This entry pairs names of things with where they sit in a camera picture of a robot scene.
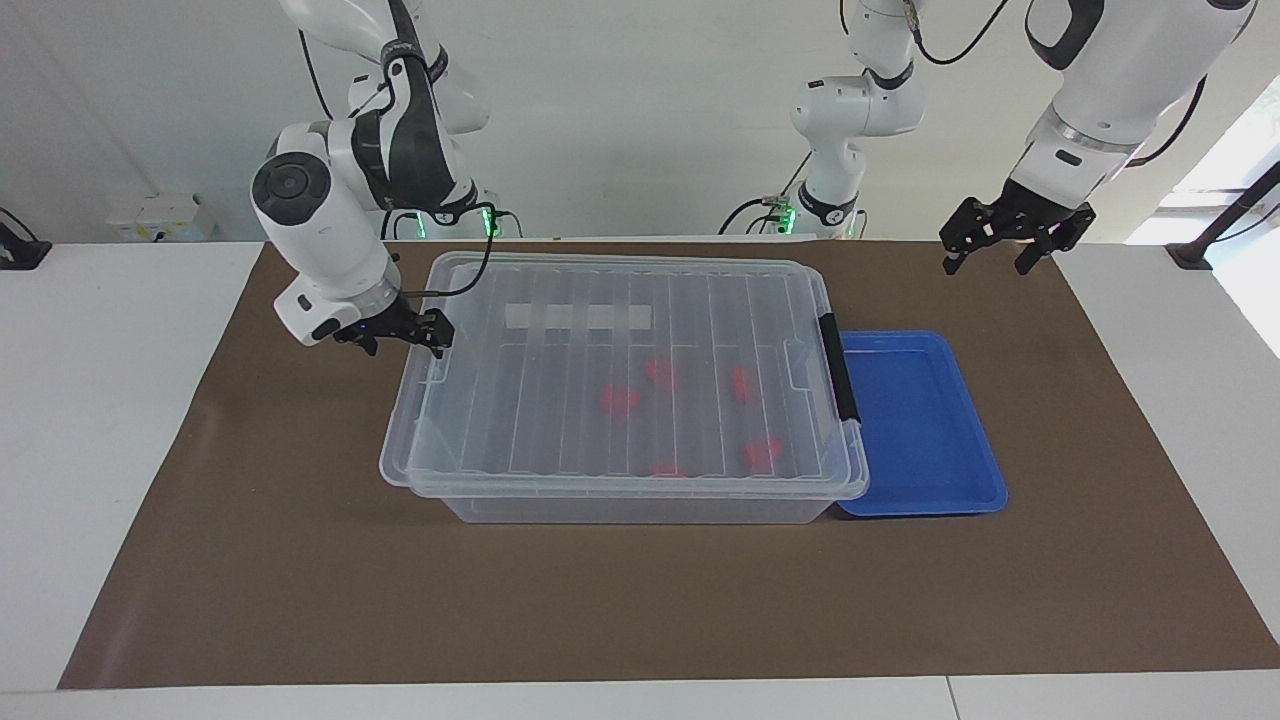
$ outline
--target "box handle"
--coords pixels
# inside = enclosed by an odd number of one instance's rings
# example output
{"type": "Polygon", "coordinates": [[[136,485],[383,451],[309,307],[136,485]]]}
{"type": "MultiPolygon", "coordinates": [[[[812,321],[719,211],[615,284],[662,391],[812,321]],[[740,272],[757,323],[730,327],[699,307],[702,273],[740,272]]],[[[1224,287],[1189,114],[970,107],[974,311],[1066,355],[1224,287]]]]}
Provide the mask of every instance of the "box handle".
{"type": "Polygon", "coordinates": [[[827,313],[818,318],[822,332],[822,345],[827,351],[827,372],[831,373],[831,387],[836,391],[836,414],[841,420],[863,419],[858,415],[858,400],[854,398],[854,386],[849,382],[849,368],[845,366],[845,347],[840,342],[840,325],[836,314],[827,313]]]}

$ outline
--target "transparent plastic lid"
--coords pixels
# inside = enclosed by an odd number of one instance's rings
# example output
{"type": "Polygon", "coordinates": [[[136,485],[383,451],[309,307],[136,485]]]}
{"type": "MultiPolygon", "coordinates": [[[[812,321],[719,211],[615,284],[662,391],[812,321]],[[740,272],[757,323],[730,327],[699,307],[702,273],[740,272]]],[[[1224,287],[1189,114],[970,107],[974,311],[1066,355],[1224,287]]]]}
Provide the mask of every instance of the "transparent plastic lid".
{"type": "MultiPolygon", "coordinates": [[[[449,252],[428,288],[466,284],[449,252]]],[[[494,254],[410,352],[381,468],[425,497],[845,500],[867,488],[818,316],[782,260],[494,254]]]]}

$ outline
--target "electrical outlet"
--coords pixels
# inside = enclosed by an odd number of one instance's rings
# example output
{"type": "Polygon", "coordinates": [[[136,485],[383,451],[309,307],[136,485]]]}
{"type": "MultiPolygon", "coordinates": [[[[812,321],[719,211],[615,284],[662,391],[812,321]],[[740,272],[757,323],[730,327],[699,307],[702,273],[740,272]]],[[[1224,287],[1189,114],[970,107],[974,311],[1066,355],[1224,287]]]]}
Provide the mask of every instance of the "electrical outlet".
{"type": "Polygon", "coordinates": [[[116,205],[106,218],[124,242],[204,242],[216,223],[189,195],[155,195],[116,205]]]}

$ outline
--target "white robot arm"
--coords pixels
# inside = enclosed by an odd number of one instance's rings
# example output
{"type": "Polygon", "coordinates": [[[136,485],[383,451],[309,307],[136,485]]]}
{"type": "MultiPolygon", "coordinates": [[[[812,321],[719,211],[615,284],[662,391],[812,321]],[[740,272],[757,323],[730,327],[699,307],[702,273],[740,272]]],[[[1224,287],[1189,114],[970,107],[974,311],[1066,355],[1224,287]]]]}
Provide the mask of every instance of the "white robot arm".
{"type": "MultiPolygon", "coordinates": [[[[403,0],[280,0],[289,18],[317,40],[380,65],[381,81],[351,118],[289,126],[253,178],[253,209],[298,278],[275,301],[303,345],[333,336],[370,355],[379,337],[422,345],[439,355],[453,328],[436,310],[417,314],[399,273],[366,220],[369,210],[426,210],[454,224],[492,204],[466,170],[449,136],[488,120],[483,99],[456,90],[445,119],[436,86],[449,59],[430,27],[415,23],[403,0]]],[[[358,94],[353,92],[352,99],[358,94]]]]}
{"type": "Polygon", "coordinates": [[[966,199],[942,228],[946,272],[1001,240],[1033,241],[1015,263],[1021,274],[1074,247],[1094,219],[1089,195],[1129,164],[1256,8],[1257,0],[1033,0],[1027,36],[1062,72],[1062,87],[1000,197],[966,199]]]}
{"type": "MultiPolygon", "coordinates": [[[[915,0],[916,9],[923,4],[915,0]]],[[[809,177],[787,191],[794,232],[844,234],[867,170],[858,138],[910,132],[924,118],[924,91],[911,77],[908,5],[859,0],[850,17],[849,49],[867,69],[809,82],[791,108],[792,124],[813,149],[809,177]]]]}

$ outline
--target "white label strip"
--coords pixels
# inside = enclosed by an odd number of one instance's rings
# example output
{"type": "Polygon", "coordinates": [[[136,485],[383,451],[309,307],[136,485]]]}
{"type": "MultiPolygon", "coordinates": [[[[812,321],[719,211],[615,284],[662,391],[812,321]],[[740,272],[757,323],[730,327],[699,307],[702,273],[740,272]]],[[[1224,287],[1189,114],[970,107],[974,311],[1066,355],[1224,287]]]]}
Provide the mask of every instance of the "white label strip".
{"type": "MultiPolygon", "coordinates": [[[[541,310],[544,325],[549,331],[573,329],[572,305],[547,305],[541,310]]],[[[628,331],[653,329],[653,305],[628,305],[626,309],[626,328],[628,331]]],[[[511,329],[529,329],[534,319],[534,307],[527,302],[508,302],[506,311],[507,327],[511,329]]],[[[613,329],[612,305],[588,305],[586,329],[612,331],[613,329]]]]}

